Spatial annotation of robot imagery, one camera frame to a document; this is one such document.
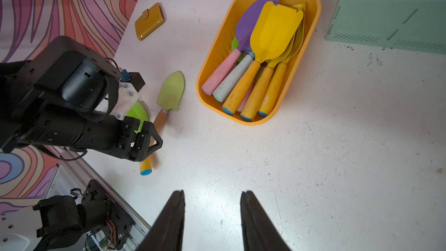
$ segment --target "white table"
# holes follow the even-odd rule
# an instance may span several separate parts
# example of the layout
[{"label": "white table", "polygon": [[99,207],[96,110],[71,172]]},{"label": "white table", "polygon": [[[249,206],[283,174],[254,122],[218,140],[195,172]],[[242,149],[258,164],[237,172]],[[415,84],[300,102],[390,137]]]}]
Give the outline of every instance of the white table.
[{"label": "white table", "polygon": [[[161,2],[166,22],[143,41],[134,22]],[[161,136],[159,164],[89,152],[86,161],[153,224],[186,195],[184,250],[242,250],[240,194],[252,190],[293,250],[444,250],[446,56],[324,40],[322,14],[276,116],[232,122],[195,82],[232,0],[138,0],[115,60],[150,87],[181,70],[186,88]]]}]

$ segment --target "yellow plastic tray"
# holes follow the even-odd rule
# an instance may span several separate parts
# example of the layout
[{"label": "yellow plastic tray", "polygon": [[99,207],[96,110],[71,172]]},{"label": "yellow plastic tray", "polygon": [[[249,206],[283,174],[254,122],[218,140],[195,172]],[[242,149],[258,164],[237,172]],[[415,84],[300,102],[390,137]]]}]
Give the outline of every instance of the yellow plastic tray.
[{"label": "yellow plastic tray", "polygon": [[248,9],[255,1],[256,0],[234,0],[231,3],[223,23],[220,26],[220,30],[215,37],[214,43],[207,54],[206,60],[204,60],[203,67],[198,74],[196,86],[198,98],[203,105],[215,111],[217,114],[246,126],[263,124],[277,113],[321,14],[320,0],[280,0],[280,4],[287,6],[305,2],[304,41],[300,51],[288,62],[284,80],[282,81],[282,87],[279,90],[277,103],[272,112],[265,118],[257,114],[253,122],[246,122],[241,119],[239,112],[236,112],[234,115],[229,115],[223,112],[223,104],[215,100],[213,96],[205,94],[202,91],[201,86],[231,52],[231,43],[236,33],[237,22],[246,9]]}]

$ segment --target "purple trowel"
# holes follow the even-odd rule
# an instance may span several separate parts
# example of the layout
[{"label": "purple trowel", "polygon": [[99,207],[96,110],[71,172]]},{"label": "purple trowel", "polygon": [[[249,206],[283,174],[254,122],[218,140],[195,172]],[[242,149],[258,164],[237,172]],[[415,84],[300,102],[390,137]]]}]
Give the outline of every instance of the purple trowel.
[{"label": "purple trowel", "polygon": [[232,65],[237,61],[240,54],[244,50],[251,49],[251,45],[249,43],[251,33],[256,26],[257,20],[262,12],[263,5],[265,5],[265,3],[268,1],[279,3],[279,0],[257,0],[242,15],[236,26],[236,37],[239,41],[239,46],[234,49],[230,55],[228,55],[228,57],[217,67],[217,69],[215,69],[212,75],[201,86],[204,93],[207,95],[212,95],[214,90],[229,73]]}]

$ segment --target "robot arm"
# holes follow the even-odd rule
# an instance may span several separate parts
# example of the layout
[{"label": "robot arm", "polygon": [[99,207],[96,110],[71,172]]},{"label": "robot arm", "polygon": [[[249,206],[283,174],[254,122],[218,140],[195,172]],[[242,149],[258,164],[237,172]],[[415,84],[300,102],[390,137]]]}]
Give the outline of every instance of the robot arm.
[{"label": "robot arm", "polygon": [[[30,144],[55,145],[140,162],[162,146],[152,123],[144,122],[136,134],[140,121],[125,116],[145,89],[139,73],[121,75],[70,37],[55,38],[33,60],[0,64],[0,83],[4,153]],[[95,111],[107,95],[107,111]]]}]

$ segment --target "pink handle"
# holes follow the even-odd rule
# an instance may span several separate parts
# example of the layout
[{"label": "pink handle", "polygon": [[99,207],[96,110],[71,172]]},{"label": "pink handle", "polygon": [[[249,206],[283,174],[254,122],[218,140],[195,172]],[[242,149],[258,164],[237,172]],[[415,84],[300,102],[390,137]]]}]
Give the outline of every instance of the pink handle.
[{"label": "pink handle", "polygon": [[246,101],[248,101],[249,95],[251,95],[251,91],[253,90],[254,82],[251,84],[251,86],[248,88],[248,91],[245,94],[245,97],[242,100],[242,103],[240,103],[240,106],[237,108],[238,112],[242,112],[243,108],[245,107]]},{"label": "pink handle", "polygon": [[223,79],[229,74],[232,65],[240,57],[241,52],[236,48],[230,55],[215,69],[212,75],[201,86],[203,92],[207,95],[212,95],[214,90],[220,85]]}]

